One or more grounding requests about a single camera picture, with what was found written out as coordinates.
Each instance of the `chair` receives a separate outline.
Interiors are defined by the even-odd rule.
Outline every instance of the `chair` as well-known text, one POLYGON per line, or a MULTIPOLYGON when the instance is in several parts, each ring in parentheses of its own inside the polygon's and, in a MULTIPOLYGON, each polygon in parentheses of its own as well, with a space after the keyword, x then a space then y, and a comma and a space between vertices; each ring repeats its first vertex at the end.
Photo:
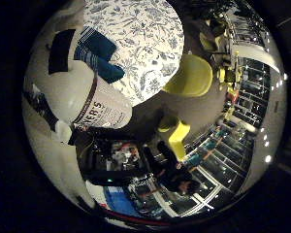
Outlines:
POLYGON ((184 54, 177 73, 163 90, 180 96, 197 97, 206 94, 211 83, 212 69, 208 62, 194 54, 184 54))
POLYGON ((190 125, 175 116, 164 116, 159 123, 158 131, 167 134, 169 146, 177 160, 183 161, 186 152, 182 141, 190 131, 190 125))

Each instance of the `blue folded towel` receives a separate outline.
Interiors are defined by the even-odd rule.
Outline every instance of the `blue folded towel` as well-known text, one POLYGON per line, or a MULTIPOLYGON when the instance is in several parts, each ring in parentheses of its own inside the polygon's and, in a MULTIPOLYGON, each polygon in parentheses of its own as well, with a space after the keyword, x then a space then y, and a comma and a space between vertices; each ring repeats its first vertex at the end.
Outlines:
POLYGON ((98 72, 98 75, 107 83, 114 83, 123 78, 125 74, 119 66, 108 63, 106 60, 81 45, 77 46, 74 59, 84 61, 92 70, 98 72))
POLYGON ((110 61, 116 50, 113 42, 92 27, 85 27, 83 29, 79 45, 87 47, 92 53, 106 61, 110 61))

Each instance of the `blue cloth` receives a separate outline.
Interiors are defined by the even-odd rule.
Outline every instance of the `blue cloth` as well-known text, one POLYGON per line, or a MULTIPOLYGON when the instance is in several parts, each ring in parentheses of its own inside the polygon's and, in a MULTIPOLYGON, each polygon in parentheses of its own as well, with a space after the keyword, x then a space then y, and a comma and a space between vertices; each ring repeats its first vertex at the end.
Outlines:
POLYGON ((185 165, 194 166, 194 167, 198 166, 201 163, 202 159, 203 158, 200 154, 195 153, 185 161, 185 165))
POLYGON ((92 27, 85 27, 83 29, 79 45, 87 47, 92 53, 105 61, 110 61, 116 50, 113 42, 92 27))
POLYGON ((107 83, 114 83, 123 78, 125 74, 122 68, 108 63, 84 46, 77 46, 74 59, 84 61, 92 70, 97 71, 98 75, 107 83))
POLYGON ((118 188, 116 192, 110 192, 109 189, 105 187, 104 192, 107 204, 113 211, 128 216, 140 216, 136 212, 132 201, 126 197, 122 188, 118 188))
POLYGON ((84 61, 107 83, 114 83, 124 76, 122 68, 109 63, 116 46, 91 27, 85 27, 75 51, 75 60, 84 61))
POLYGON ((207 150, 213 150, 215 148, 215 142, 209 140, 208 142, 206 142, 205 148, 207 150))

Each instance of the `yellow chair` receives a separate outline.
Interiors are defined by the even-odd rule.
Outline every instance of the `yellow chair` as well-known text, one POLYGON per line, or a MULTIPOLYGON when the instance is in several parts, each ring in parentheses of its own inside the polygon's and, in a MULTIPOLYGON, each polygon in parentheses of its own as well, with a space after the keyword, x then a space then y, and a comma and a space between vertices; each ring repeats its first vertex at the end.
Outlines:
POLYGON ((158 131, 168 134, 168 143, 179 162, 183 161, 186 152, 183 145, 183 139, 190 131, 190 125, 179 120, 175 116, 164 116, 159 123, 158 131))
POLYGON ((224 118, 225 118, 226 120, 231 120, 231 117, 232 117, 234 111, 235 111, 235 107, 234 107, 234 106, 230 107, 230 108, 228 109, 228 111, 224 114, 224 118))
POLYGON ((180 96, 197 97, 206 94, 211 83, 212 69, 208 62, 194 54, 184 54, 177 73, 163 90, 180 96))
POLYGON ((214 41, 209 40, 203 33, 200 33, 200 41, 204 50, 215 52, 219 49, 219 42, 221 37, 215 37, 214 41))

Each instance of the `table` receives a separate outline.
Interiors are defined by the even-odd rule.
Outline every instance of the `table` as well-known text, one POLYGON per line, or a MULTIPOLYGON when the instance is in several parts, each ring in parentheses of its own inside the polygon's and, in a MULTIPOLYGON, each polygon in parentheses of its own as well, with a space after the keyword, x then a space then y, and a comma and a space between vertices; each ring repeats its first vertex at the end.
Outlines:
POLYGON ((84 26, 115 43, 110 62, 125 75, 112 86, 133 106, 159 92, 178 70, 183 29, 166 0, 86 0, 84 26))

